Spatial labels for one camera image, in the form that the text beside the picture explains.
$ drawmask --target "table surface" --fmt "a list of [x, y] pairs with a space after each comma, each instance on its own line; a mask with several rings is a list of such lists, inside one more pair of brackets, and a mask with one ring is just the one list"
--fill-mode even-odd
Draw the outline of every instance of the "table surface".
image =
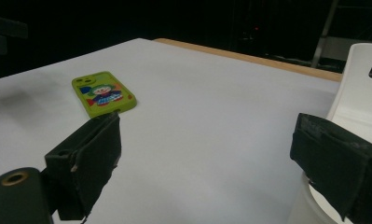
[[302, 172], [289, 158], [296, 117], [325, 118], [339, 85], [135, 39], [0, 78], [0, 175], [45, 168], [89, 119], [71, 80], [99, 71], [138, 100], [120, 114], [122, 157], [89, 218], [103, 224], [285, 223]]

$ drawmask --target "smartphone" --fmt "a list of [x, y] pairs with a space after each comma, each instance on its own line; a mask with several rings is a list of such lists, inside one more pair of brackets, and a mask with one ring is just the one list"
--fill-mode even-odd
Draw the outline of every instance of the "smartphone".
[[90, 118], [136, 107], [135, 96], [106, 71], [77, 77], [72, 86]]

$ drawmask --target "chair backrest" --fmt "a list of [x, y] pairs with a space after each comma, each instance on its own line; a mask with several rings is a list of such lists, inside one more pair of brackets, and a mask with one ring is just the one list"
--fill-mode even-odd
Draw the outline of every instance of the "chair backrest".
[[372, 143], [372, 44], [351, 46], [327, 119]]

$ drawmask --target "phone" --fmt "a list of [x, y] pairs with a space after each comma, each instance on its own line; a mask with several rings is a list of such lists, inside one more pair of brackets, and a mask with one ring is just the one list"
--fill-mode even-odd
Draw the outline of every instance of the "phone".
[[72, 86], [90, 118], [136, 107], [136, 97], [106, 71], [77, 77]]

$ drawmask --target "cartoon character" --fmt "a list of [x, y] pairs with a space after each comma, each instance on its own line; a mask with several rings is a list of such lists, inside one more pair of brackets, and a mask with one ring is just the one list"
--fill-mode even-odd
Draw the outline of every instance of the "cartoon character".
[[122, 99], [121, 91], [115, 91], [115, 86], [104, 84], [93, 87], [89, 91], [89, 96], [95, 96], [93, 99], [87, 99], [89, 105], [108, 105], [112, 101], [119, 101]]

